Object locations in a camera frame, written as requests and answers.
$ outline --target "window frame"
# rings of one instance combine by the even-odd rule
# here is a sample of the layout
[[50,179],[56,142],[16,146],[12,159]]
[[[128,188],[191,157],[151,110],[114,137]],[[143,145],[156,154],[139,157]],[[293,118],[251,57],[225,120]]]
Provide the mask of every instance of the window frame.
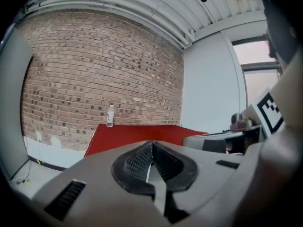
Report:
[[[247,38],[242,40],[233,41],[232,45],[241,45],[241,44],[249,44],[253,42],[260,42],[260,41],[267,41],[266,36],[258,36],[253,38]],[[246,93],[246,107],[248,107],[248,93],[247,93],[247,84],[245,79],[245,72],[247,71],[259,71],[259,70],[277,70],[278,78],[280,80],[283,71],[281,65],[277,61],[267,61],[267,62],[256,62],[256,63],[247,63],[247,64],[240,64],[242,69],[242,74],[244,78],[244,85],[245,85],[245,93]]]

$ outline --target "sticker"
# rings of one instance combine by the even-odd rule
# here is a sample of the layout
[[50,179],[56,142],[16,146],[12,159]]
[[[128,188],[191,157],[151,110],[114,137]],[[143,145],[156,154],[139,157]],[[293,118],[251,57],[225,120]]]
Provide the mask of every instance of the sticker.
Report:
[[265,120],[262,122],[266,126],[264,128],[269,130],[267,136],[276,133],[284,125],[284,119],[269,92],[257,103],[257,107]]

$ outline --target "water bottle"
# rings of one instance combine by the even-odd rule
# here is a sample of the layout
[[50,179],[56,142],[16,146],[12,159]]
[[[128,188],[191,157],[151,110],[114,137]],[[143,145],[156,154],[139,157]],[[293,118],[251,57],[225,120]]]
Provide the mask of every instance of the water bottle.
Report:
[[107,112],[107,123],[106,126],[107,127],[113,127],[114,125],[114,106],[110,105],[108,112]]

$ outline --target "cable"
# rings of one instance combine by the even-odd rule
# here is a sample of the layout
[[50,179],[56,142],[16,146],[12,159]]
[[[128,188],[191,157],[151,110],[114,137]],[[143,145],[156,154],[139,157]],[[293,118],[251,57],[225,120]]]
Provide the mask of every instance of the cable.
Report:
[[[27,141],[27,137],[25,136],[25,140]],[[27,147],[25,147],[25,149],[27,150],[28,148],[28,142],[27,142]]]
[[26,174],[26,175],[24,175],[24,176],[20,176],[20,177],[17,177],[17,178],[15,178],[14,180],[12,180],[12,181],[9,181],[9,183],[12,183],[12,182],[14,182],[14,181],[16,181],[17,179],[20,179],[20,178],[23,178],[23,177],[25,177],[25,179],[23,179],[21,182],[25,182],[25,180],[28,178],[28,175],[32,172],[32,171],[34,171],[38,166],[40,166],[40,162],[39,162],[39,164],[34,168],[34,169],[32,169],[32,170],[30,170],[30,165],[31,165],[31,162],[29,163],[29,169],[28,169],[28,173]]

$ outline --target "white panel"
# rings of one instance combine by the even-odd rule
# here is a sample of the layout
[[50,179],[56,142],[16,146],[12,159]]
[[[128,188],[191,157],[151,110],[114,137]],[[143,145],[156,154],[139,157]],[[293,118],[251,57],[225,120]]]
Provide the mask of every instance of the white panel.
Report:
[[21,94],[33,49],[18,31],[13,31],[0,47],[0,161],[11,178],[28,160],[22,139]]
[[183,127],[208,133],[227,130],[231,116],[240,113],[240,103],[239,78],[221,33],[184,51]]

